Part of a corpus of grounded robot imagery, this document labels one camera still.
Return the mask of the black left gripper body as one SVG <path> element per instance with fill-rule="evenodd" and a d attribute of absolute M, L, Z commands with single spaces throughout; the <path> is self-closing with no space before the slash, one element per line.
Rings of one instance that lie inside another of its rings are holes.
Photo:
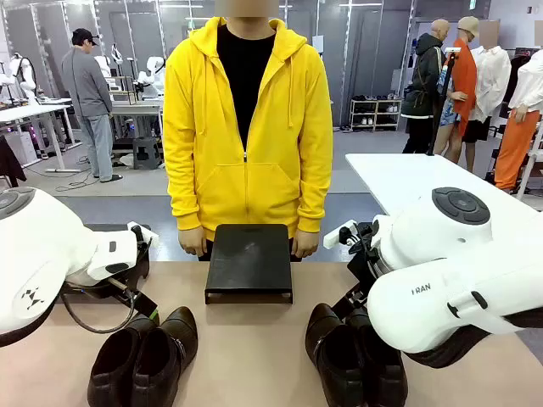
<path fill-rule="evenodd" d="M 125 275 L 125 284 L 134 292 L 141 280 L 146 280 L 149 274 L 149 245 L 143 245 L 138 249 L 136 264 Z"/>

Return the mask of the person's right hand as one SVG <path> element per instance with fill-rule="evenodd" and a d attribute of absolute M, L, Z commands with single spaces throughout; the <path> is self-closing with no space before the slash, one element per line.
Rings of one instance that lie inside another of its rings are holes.
<path fill-rule="evenodd" d="M 178 232 L 178 242 L 187 254 L 202 257 L 207 254 L 207 240 L 202 226 Z"/>

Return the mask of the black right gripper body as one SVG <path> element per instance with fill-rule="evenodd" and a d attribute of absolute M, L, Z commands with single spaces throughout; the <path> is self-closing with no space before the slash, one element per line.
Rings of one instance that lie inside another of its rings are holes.
<path fill-rule="evenodd" d="M 355 232 L 347 238 L 349 254 L 353 257 L 347 265 L 348 270 L 358 280 L 355 292 L 366 298 L 375 281 L 380 276 L 378 251 L 372 248 L 372 238 L 378 232 L 378 222 L 355 223 Z"/>

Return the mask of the person's left hand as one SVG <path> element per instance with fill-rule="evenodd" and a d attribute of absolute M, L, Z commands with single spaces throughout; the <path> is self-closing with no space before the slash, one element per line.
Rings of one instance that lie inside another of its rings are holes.
<path fill-rule="evenodd" d="M 293 239 L 292 255 L 297 259 L 309 257 L 317 251 L 318 244 L 318 232 L 297 230 Z"/>

